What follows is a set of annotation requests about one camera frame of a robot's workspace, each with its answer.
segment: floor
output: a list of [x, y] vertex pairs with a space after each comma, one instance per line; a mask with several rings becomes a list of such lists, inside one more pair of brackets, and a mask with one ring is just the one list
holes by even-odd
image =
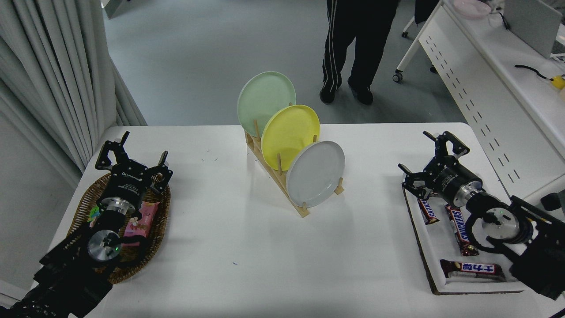
[[2, 293], [5, 283], [31, 288], [33, 275], [41, 267], [39, 260], [49, 249], [74, 188], [4, 116], [0, 116], [0, 149]]
[[[400, 35], [414, 14], [402, 0], [371, 87], [375, 102], [357, 102], [342, 87], [331, 105], [318, 96], [328, 30], [325, 1], [134, 0], [106, 19], [108, 48], [149, 125], [238, 124], [237, 99], [254, 75], [278, 71], [293, 82], [297, 103], [321, 123], [465, 122], [419, 50], [403, 84], [392, 75], [412, 39]], [[353, 64], [349, 47], [342, 72]]]

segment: woven basket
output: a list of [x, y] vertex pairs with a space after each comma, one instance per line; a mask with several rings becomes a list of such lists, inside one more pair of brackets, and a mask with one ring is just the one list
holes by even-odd
[[[69, 229], [67, 235], [69, 235], [74, 230], [78, 229], [80, 225], [85, 223], [88, 220], [88, 216], [90, 214], [90, 210], [96, 206], [96, 200], [100, 198], [102, 195], [102, 191], [106, 188], [106, 184], [108, 184], [108, 180], [110, 180], [110, 174], [106, 174], [105, 176], [99, 178], [94, 182], [84, 193], [82, 198], [80, 199], [79, 207], [76, 209], [75, 217], [73, 218], [73, 222], [71, 228]], [[159, 246], [161, 245], [161, 241], [165, 236], [165, 228], [167, 225], [167, 218], [169, 215], [169, 205], [171, 203], [171, 189], [169, 186], [163, 191], [162, 194], [155, 194], [153, 191], [149, 190], [145, 193], [145, 197], [143, 201], [148, 203], [157, 203], [159, 202], [157, 212], [155, 213], [155, 217], [153, 218], [153, 223], [151, 224], [151, 229], [149, 230], [149, 234], [147, 236], [148, 239], [148, 247], [147, 252], [145, 253], [145, 257], [141, 260], [141, 262], [132, 267], [125, 267], [125, 268], [116, 268], [108, 281], [112, 284], [116, 284], [119, 282], [123, 282], [124, 280], [132, 277], [137, 272], [139, 272], [157, 253], [159, 250]], [[120, 236], [124, 235], [125, 227], [127, 223], [120, 229]], [[137, 246], [125, 246], [122, 247], [120, 256], [122, 261], [130, 261], [134, 260], [138, 255]]]

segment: black pants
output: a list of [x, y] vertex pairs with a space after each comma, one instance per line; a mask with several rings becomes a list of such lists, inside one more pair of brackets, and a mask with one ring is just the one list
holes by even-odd
[[354, 88], [373, 83], [399, 0], [327, 0], [329, 30], [322, 70], [323, 90], [335, 92], [347, 47], [355, 40], [350, 81]]

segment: snickers bar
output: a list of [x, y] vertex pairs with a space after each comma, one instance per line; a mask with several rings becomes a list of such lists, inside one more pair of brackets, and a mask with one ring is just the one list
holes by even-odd
[[461, 256], [474, 256], [478, 255], [479, 251], [469, 242], [469, 237], [467, 236], [467, 229], [465, 227], [465, 219], [461, 210], [454, 208], [449, 204], [445, 205], [445, 210], [447, 216], [449, 217], [449, 222], [453, 228], [453, 234], [457, 240], [457, 245], [459, 246], [459, 252]]
[[440, 260], [440, 265], [441, 269], [444, 271], [445, 278], [469, 277], [506, 282], [506, 277], [498, 264], [477, 264]]
[[426, 225], [434, 224], [439, 221], [436, 214], [433, 212], [432, 207], [429, 206], [429, 203], [426, 200], [418, 199], [418, 206], [420, 207], [420, 211], [422, 212], [424, 223]]

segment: candy bar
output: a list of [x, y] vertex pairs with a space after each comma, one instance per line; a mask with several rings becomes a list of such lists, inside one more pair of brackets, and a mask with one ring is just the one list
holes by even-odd
[[453, 228], [453, 234], [457, 240], [457, 245], [459, 246], [459, 252], [461, 256], [474, 256], [478, 255], [479, 251], [469, 242], [469, 237], [467, 236], [467, 229], [465, 227], [465, 219], [461, 210], [454, 208], [449, 204], [445, 205], [445, 210], [447, 216], [449, 216], [449, 222]]
[[[143, 202], [141, 205], [140, 213], [138, 215], [131, 215], [128, 225], [125, 227], [124, 237], [132, 237], [135, 235], [142, 235], [147, 237], [153, 218], [158, 209], [159, 202], [149, 203]], [[139, 242], [122, 244], [122, 246], [139, 246]]]
[[433, 212], [432, 207], [429, 206], [429, 203], [426, 200], [418, 199], [418, 206], [420, 207], [422, 216], [424, 216], [424, 223], [426, 225], [434, 224], [439, 221], [436, 214]]
[[506, 282], [502, 268], [498, 264], [478, 264], [459, 261], [440, 260], [445, 278], [469, 277], [484, 278], [498, 282]]

